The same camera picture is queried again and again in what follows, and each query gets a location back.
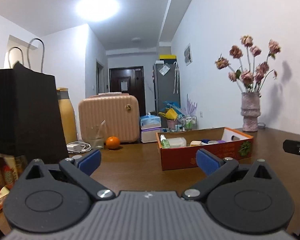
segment wooden table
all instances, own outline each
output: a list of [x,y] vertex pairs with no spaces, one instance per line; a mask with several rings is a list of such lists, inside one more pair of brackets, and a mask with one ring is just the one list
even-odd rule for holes
[[[251,133],[255,137],[252,158],[241,160],[251,163],[265,159],[277,173],[295,202],[295,212],[288,232],[300,230],[300,156],[282,150],[285,139],[300,140],[300,135],[274,129]],[[92,174],[93,179],[112,189],[120,190],[183,190],[205,177],[199,168],[162,171],[156,143],[126,144],[117,151],[102,151],[101,166]],[[0,229],[7,234],[10,228],[0,213]]]

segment orange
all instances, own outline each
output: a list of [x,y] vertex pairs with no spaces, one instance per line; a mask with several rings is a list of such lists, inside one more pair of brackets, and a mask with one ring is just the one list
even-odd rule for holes
[[106,140],[106,147],[115,150],[120,146],[120,140],[116,136],[111,136]]

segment suitcase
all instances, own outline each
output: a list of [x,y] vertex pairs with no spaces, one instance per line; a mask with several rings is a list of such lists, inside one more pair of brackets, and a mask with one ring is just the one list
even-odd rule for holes
[[105,140],[116,136],[121,142],[135,142],[140,136],[138,100],[129,94],[104,93],[82,100],[79,120],[84,141],[87,141],[89,129],[104,120]]

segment black paper bag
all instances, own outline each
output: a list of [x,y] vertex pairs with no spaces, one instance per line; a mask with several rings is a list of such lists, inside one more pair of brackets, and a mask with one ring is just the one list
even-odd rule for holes
[[45,163],[69,157],[54,76],[19,62],[0,69],[0,153]]

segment green bottle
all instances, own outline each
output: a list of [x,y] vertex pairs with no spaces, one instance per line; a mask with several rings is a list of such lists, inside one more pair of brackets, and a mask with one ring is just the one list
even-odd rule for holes
[[163,149],[170,148],[170,144],[169,144],[168,140],[166,139],[166,137],[163,134],[160,135],[160,142],[161,142],[161,145],[162,145]]

